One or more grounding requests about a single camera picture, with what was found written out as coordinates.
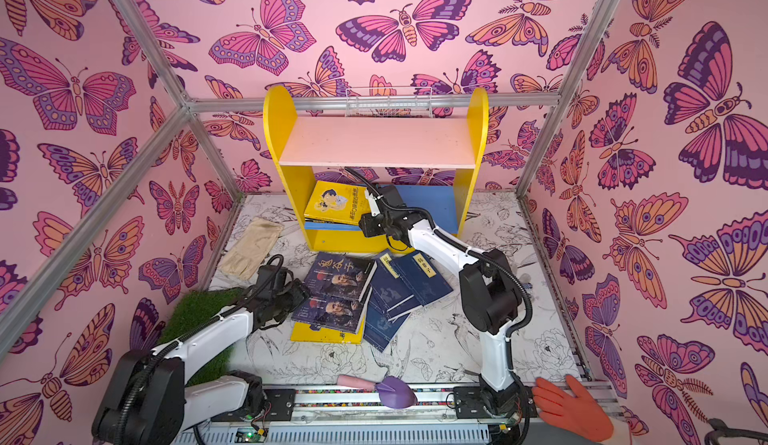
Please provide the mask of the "dark purple portrait book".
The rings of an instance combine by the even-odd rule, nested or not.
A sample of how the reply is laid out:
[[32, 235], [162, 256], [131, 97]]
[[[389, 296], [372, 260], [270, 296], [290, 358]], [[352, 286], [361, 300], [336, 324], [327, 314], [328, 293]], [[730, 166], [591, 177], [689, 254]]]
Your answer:
[[376, 269], [372, 259], [320, 252], [304, 284], [315, 295], [362, 301]]

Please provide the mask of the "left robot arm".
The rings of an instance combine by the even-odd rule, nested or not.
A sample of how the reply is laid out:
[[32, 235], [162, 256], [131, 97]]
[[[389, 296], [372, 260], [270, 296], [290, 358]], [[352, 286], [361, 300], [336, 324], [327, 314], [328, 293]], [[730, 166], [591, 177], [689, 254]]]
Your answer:
[[117, 363], [97, 408], [91, 434], [108, 444], [171, 444], [187, 430], [230, 412], [261, 415], [260, 377], [226, 372], [198, 385], [191, 379], [217, 356], [256, 331], [282, 324], [310, 297], [277, 254], [255, 284], [190, 331], [151, 350], [131, 350]]

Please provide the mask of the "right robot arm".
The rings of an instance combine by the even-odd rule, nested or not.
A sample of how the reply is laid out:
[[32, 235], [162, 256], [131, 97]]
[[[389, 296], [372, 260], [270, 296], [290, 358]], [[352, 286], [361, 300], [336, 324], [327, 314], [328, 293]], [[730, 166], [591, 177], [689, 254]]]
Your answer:
[[493, 416], [525, 414], [529, 393], [514, 371], [511, 338], [530, 323], [533, 307], [504, 253], [462, 242], [426, 209], [406, 205], [394, 186], [374, 184], [351, 167], [345, 171], [366, 187], [371, 211], [358, 222], [365, 237], [399, 241], [458, 277], [462, 311], [481, 333], [479, 386], [486, 410]]

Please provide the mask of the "yellow cartoon book bottom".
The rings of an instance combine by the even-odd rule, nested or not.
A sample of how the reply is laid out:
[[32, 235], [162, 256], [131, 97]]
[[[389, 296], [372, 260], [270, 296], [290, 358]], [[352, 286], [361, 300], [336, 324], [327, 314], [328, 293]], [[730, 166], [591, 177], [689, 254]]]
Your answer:
[[359, 327], [356, 333], [351, 333], [329, 328], [318, 328], [307, 323], [296, 322], [290, 335], [290, 341], [297, 343], [359, 345], [363, 340], [363, 332], [363, 325]]

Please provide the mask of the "yellow pink blue bookshelf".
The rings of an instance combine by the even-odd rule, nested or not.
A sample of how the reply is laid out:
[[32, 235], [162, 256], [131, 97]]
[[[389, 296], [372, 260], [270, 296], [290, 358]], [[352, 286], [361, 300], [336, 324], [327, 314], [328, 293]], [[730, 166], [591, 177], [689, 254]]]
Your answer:
[[464, 118], [301, 117], [289, 92], [275, 87], [264, 101], [266, 144], [310, 250], [378, 253], [388, 241], [350, 231], [307, 227], [304, 211], [315, 189], [317, 168], [421, 168], [452, 170], [450, 187], [423, 187], [424, 208], [453, 213], [440, 225], [455, 236], [464, 229], [486, 148], [489, 97], [468, 98]]

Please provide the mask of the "navy blue book middle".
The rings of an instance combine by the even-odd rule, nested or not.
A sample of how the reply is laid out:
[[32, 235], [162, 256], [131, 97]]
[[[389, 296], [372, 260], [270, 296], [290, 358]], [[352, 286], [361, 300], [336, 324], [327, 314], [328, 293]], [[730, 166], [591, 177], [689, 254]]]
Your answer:
[[422, 307], [401, 274], [395, 270], [394, 259], [389, 253], [377, 255], [375, 265], [370, 282], [372, 300], [388, 321], [395, 322]]

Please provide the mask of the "navy blue book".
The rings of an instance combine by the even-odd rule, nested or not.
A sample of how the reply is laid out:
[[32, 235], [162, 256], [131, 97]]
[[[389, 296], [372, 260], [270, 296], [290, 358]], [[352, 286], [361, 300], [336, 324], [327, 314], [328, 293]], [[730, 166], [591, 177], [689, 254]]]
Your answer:
[[395, 270], [394, 259], [389, 253], [377, 255], [375, 265], [370, 282], [372, 300], [388, 321], [395, 322], [422, 307], [401, 274]]
[[422, 306], [430, 305], [453, 292], [452, 286], [421, 252], [395, 258], [395, 271]]
[[391, 321], [384, 305], [374, 292], [369, 293], [363, 339], [378, 352], [383, 352], [408, 320], [409, 314]]

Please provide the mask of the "navy blue book right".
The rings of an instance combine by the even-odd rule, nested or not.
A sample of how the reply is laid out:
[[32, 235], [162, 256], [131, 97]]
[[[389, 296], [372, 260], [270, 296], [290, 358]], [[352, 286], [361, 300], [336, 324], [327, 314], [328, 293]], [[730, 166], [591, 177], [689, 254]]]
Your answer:
[[421, 252], [395, 258], [395, 271], [422, 306], [430, 305], [453, 292], [452, 286]]

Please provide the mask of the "green artificial grass mat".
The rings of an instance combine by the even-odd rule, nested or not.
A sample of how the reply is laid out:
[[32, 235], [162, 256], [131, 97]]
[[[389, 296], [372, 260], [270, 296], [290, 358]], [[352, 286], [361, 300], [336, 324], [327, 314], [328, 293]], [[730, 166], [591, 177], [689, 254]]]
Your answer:
[[[243, 293], [242, 288], [222, 290], [190, 291], [184, 295], [175, 307], [165, 326], [157, 345], [165, 345], [174, 339], [192, 336], [205, 328], [213, 317], [225, 307], [235, 303]], [[187, 382], [187, 386], [201, 385], [217, 380], [230, 371], [229, 360], [233, 353], [230, 345], [204, 366]]]

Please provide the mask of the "navy blue book lower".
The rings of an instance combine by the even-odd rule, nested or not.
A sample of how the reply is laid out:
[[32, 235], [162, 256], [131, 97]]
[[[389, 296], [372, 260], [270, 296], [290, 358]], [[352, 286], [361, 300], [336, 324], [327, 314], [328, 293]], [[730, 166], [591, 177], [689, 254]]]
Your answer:
[[408, 320], [409, 314], [391, 321], [384, 305], [374, 292], [369, 293], [363, 339], [378, 352], [383, 352]]

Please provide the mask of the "green circuit board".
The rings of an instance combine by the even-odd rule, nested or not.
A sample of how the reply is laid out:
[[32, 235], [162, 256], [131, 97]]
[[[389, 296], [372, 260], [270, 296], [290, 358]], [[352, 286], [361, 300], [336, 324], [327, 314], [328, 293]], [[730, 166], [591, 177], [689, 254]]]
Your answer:
[[267, 431], [261, 428], [238, 428], [235, 433], [236, 444], [263, 444], [267, 439]]

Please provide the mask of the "purple pink trowel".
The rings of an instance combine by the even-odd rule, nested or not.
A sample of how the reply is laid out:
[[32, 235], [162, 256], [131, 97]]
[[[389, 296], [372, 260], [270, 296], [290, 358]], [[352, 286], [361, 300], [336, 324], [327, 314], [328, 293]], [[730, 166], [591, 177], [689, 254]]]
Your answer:
[[342, 387], [376, 392], [381, 403], [391, 409], [402, 410], [418, 403], [413, 389], [403, 380], [393, 376], [387, 376], [379, 382], [374, 382], [359, 377], [339, 375], [337, 384]]

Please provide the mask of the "orange rubber glove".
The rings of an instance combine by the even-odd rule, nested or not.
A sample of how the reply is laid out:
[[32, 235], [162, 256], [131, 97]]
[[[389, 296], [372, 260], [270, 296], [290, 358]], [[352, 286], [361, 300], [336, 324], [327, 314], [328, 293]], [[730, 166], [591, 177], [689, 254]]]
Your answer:
[[609, 416], [575, 377], [566, 375], [565, 383], [569, 392], [544, 378], [535, 380], [532, 393], [539, 418], [591, 442], [606, 443], [615, 432]]

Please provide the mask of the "aluminium mounting rail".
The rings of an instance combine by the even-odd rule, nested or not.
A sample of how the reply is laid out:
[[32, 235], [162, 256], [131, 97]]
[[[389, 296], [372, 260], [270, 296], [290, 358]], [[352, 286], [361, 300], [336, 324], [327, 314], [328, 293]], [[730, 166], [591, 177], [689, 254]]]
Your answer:
[[254, 412], [229, 412], [229, 421], [314, 424], [322, 420], [382, 421], [412, 418], [422, 421], [477, 420], [498, 417], [487, 409], [487, 400], [476, 383], [411, 384], [413, 403], [403, 407], [403, 392], [342, 385], [266, 385]]

